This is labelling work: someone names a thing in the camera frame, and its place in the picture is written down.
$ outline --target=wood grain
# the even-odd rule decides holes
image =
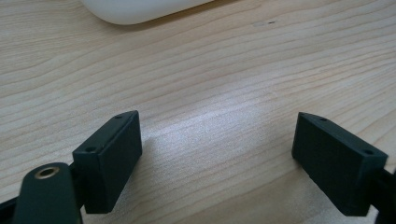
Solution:
[[[374,223],[291,158],[297,112],[396,164],[396,3],[218,0],[134,26],[77,0],[0,2],[0,202],[31,169],[137,109],[143,157],[85,223]]]

